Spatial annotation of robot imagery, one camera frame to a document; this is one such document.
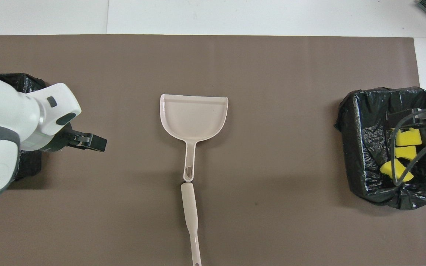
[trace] white dustpan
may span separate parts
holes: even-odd
[[[195,146],[212,138],[223,128],[228,111],[228,98],[162,94],[160,120],[165,130],[185,141],[183,178],[191,182],[195,168]]]

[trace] dustpan handle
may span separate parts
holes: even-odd
[[[195,168],[195,146],[196,143],[186,143],[184,167],[185,182],[191,182],[193,180],[193,173]]]

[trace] white brush handle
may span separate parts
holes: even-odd
[[[193,266],[202,266],[200,259],[200,246],[198,245],[198,214],[196,213],[195,192],[192,183],[183,183],[182,202],[184,205],[185,222],[190,233],[190,245],[192,247]]]

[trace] yellow foam piece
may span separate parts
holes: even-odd
[[[397,178],[399,178],[404,173],[405,166],[402,165],[397,159],[394,159],[394,166],[395,166],[395,174],[397,175]],[[394,180],[394,177],[392,176],[392,165],[390,161],[384,163],[384,165],[382,165],[379,170],[381,171],[382,174],[388,175],[389,177],[392,178],[392,180]],[[410,181],[412,180],[412,178],[414,178],[414,175],[408,172],[404,177],[404,182]]]
[[[399,130],[395,143],[397,146],[421,145],[422,138],[420,137],[420,131],[415,128],[409,128],[405,132]]]
[[[397,158],[406,158],[407,160],[412,160],[416,156],[417,156],[417,149],[415,146],[395,148],[395,157]]]

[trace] white floor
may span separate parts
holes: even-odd
[[[0,0],[0,35],[415,37],[426,89],[426,14],[414,0]]]

